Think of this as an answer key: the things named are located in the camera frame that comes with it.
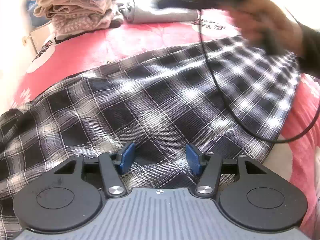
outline stack of folded clothes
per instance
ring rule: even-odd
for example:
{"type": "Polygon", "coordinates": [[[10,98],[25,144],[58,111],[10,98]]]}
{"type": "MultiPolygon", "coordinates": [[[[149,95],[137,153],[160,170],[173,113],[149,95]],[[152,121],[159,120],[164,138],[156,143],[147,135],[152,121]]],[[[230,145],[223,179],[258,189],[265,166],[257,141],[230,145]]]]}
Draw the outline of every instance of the stack of folded clothes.
{"type": "Polygon", "coordinates": [[[80,33],[119,27],[123,18],[116,0],[36,0],[34,15],[52,21],[57,40],[80,33]]]}

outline plaid fabric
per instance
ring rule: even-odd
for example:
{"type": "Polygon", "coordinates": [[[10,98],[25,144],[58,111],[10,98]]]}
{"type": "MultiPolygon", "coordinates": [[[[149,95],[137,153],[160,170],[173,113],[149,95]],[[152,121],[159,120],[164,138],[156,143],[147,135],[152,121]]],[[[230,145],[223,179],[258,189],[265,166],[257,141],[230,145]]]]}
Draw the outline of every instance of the plaid fabric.
{"type": "MultiPolygon", "coordinates": [[[[299,78],[294,55],[265,57],[241,37],[205,45],[236,115],[255,133],[277,138],[299,78]]],[[[198,178],[185,159],[186,143],[259,162],[272,148],[246,134],[225,110],[198,43],[148,51],[66,78],[2,115],[0,136],[2,237],[20,229],[14,195],[74,154],[91,158],[134,141],[137,157],[122,177],[128,188],[188,187],[198,178]]]]}

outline silver screw head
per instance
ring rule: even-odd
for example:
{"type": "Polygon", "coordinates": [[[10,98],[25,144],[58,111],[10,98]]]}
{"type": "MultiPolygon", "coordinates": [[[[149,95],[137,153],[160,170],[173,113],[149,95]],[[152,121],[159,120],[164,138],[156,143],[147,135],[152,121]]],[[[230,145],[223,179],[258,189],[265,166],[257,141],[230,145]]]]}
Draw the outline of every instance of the silver screw head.
{"type": "Polygon", "coordinates": [[[124,188],[120,186],[113,186],[108,189],[110,194],[119,195],[124,192],[124,188]]]}
{"type": "Polygon", "coordinates": [[[197,191],[201,194],[209,194],[213,191],[213,189],[209,186],[200,186],[197,188],[197,191]]]}

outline person's arm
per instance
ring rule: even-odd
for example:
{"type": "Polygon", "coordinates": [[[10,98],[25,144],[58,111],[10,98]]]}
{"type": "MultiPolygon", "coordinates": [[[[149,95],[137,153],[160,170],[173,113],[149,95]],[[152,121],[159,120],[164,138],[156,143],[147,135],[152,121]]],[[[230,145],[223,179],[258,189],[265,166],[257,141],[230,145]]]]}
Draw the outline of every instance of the person's arm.
{"type": "Polygon", "coordinates": [[[237,8],[225,9],[229,11],[242,36],[252,45],[260,44],[261,30],[270,28],[283,48],[298,56],[300,70],[320,78],[320,33],[306,26],[301,28],[290,21],[270,0],[245,0],[237,8]],[[257,19],[256,15],[261,14],[266,16],[267,23],[257,19]]]}

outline black sleeve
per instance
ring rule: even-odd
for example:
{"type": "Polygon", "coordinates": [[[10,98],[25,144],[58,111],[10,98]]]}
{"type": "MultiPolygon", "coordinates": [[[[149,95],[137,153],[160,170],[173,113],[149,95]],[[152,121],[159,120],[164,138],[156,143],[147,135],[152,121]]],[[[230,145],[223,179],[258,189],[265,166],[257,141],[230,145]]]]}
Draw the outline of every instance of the black sleeve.
{"type": "Polygon", "coordinates": [[[300,70],[320,78],[320,33],[302,26],[304,57],[298,57],[300,70]]]}

